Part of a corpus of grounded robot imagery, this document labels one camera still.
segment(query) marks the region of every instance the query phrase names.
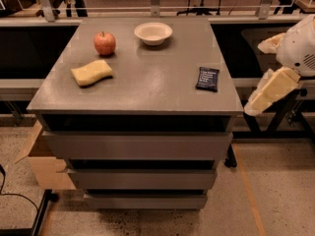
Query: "red apple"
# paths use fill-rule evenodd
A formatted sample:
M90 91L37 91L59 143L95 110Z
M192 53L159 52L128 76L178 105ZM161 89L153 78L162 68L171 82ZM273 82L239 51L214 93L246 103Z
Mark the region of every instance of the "red apple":
M116 39L109 32L99 32L94 37L94 47L100 55L109 55L115 51Z

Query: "floor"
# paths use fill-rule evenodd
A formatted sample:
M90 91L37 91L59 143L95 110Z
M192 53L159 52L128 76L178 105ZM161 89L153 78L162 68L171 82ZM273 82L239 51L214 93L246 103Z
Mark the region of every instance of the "floor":
M0 116L0 163L7 172L2 193L24 195L38 206L43 191L28 161L13 163L33 123L29 115L19 126L10 115ZM246 129L242 122L237 125ZM239 140L233 148L237 167L227 168L220 162L218 178L201 210L92 210L81 191L57 191L59 201L49 203L39 235L314 235L315 147L311 141ZM36 213L30 202L16 196L0 196L0 210L0 229L30 227Z

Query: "drawer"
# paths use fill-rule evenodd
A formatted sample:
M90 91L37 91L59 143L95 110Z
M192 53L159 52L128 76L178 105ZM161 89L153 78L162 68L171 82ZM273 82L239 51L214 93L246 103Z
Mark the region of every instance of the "drawer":
M84 199L91 208L109 209L201 209L207 195L150 194L150 195L89 195Z
M231 133L157 135L44 132L58 158L222 159Z
M208 190L216 170L69 170L78 189Z

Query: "bowl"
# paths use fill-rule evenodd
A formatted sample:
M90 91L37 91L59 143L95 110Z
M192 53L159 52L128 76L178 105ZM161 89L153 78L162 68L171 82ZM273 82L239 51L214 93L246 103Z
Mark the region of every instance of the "bowl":
M171 27L163 23L145 23L135 28L135 35L150 46L162 44L172 33Z

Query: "cardboard box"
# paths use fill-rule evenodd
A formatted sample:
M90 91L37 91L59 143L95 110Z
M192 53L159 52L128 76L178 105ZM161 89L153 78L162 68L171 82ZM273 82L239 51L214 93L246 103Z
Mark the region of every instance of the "cardboard box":
M42 126L36 121L14 163L27 158L32 173L44 190L76 189L66 172L66 163L53 156L46 141L42 138Z

